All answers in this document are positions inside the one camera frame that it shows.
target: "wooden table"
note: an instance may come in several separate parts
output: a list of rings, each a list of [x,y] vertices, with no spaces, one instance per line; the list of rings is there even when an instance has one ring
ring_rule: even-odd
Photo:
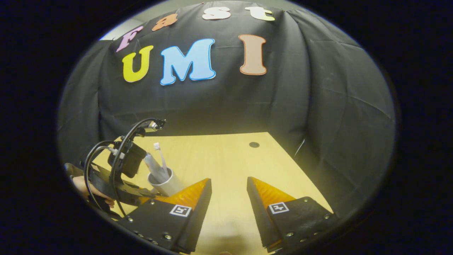
[[[247,194],[247,177],[252,176],[300,198],[309,196],[333,212],[327,201],[290,155],[267,132],[205,135],[136,137],[134,142],[161,163],[153,143],[159,142],[167,166],[185,186],[204,178],[212,180],[212,196],[196,251],[193,255],[265,255],[260,234]],[[259,143],[253,148],[250,142]],[[104,150],[94,162],[106,169],[109,152]],[[123,180],[152,189],[147,181],[149,170],[141,163],[138,174]],[[123,204],[125,213],[136,206]],[[122,216],[116,205],[113,211]]]

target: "blue letter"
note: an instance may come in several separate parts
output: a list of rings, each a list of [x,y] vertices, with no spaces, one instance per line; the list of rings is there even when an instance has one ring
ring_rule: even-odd
[[[189,67],[192,64],[192,72],[189,74],[191,80],[206,80],[216,76],[211,69],[211,45],[214,39],[201,39],[194,42],[187,52],[187,56],[177,46],[164,49],[160,54],[164,56],[164,77],[160,80],[161,85],[170,85],[176,81],[172,69],[183,81]]]

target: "wire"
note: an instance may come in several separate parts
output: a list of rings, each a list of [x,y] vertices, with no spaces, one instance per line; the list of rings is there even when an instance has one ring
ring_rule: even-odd
[[[93,198],[94,202],[96,203],[96,205],[99,207],[99,209],[101,209],[101,211],[104,211],[101,206],[99,205],[99,203],[97,202],[96,198],[94,197],[92,191],[91,191],[91,188],[90,188],[90,185],[88,183],[88,176],[90,174],[90,168],[89,168],[89,165],[91,164],[91,160],[94,156],[94,154],[100,150],[104,150],[104,149],[108,149],[110,147],[108,146],[101,146],[103,144],[113,144],[114,142],[113,141],[101,141],[101,142],[98,142],[92,149],[91,151],[88,153],[87,155],[87,158],[85,159],[85,165],[83,166],[83,175],[84,175],[84,180],[85,180],[85,185],[87,186],[87,190],[88,190],[88,193],[91,195],[91,197]]]
[[[157,119],[155,118],[147,118],[147,119],[144,119],[140,122],[138,122],[130,131],[129,133],[127,133],[127,135],[124,137],[123,141],[121,142],[120,144],[120,147],[118,148],[118,151],[119,153],[117,153],[117,155],[115,156],[115,159],[113,160],[113,163],[112,163],[112,171],[110,173],[111,175],[111,178],[110,178],[110,181],[112,183],[112,186],[113,186],[113,191],[115,192],[115,196],[116,196],[116,199],[118,201],[118,207],[120,208],[121,210],[121,213],[123,213],[123,216],[126,217],[126,214],[123,210],[123,207],[121,206],[121,203],[120,203],[120,197],[118,196],[118,192],[116,191],[116,186],[115,186],[115,172],[116,172],[116,167],[118,165],[118,159],[120,158],[120,155],[121,155],[121,152],[123,152],[123,148],[124,146],[126,145],[126,143],[129,141],[129,139],[132,137],[132,135],[135,133],[135,131],[137,130],[137,128],[145,123],[146,121],[154,121],[156,122]]]

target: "human hand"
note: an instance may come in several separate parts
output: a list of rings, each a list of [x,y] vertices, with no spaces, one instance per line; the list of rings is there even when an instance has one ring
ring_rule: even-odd
[[[88,192],[87,186],[85,185],[84,176],[74,177],[72,179],[72,181],[74,182],[74,185],[80,191],[80,193],[82,193],[84,196],[88,197],[89,192]],[[90,182],[89,182],[89,185],[90,185],[90,190],[93,193],[93,195],[98,195],[98,196],[101,196],[101,197],[105,198],[105,203],[108,204],[110,206],[110,208],[114,207],[115,200],[113,200],[113,198],[111,198],[111,197],[105,195],[104,193],[100,192]]]

